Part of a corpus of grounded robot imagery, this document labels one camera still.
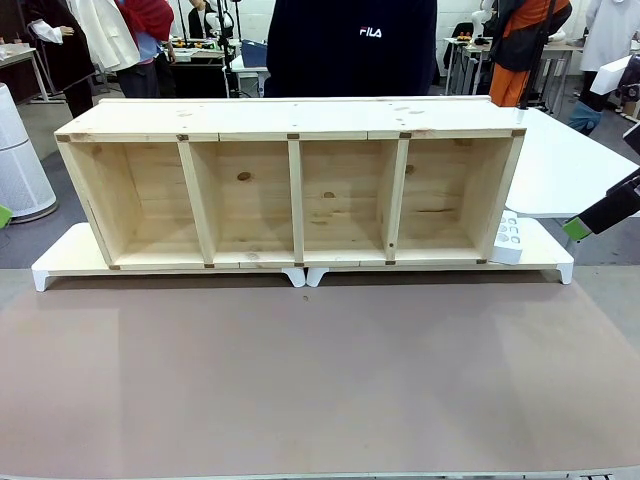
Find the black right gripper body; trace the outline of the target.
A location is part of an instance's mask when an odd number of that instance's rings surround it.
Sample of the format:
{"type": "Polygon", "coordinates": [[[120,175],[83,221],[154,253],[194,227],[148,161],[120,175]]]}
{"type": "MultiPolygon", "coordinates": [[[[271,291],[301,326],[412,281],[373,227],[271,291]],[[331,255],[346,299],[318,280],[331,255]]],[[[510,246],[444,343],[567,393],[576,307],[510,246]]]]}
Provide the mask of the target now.
{"type": "Polygon", "coordinates": [[[579,216],[584,235],[600,234],[639,211],[639,171],[611,187],[579,216]]]}

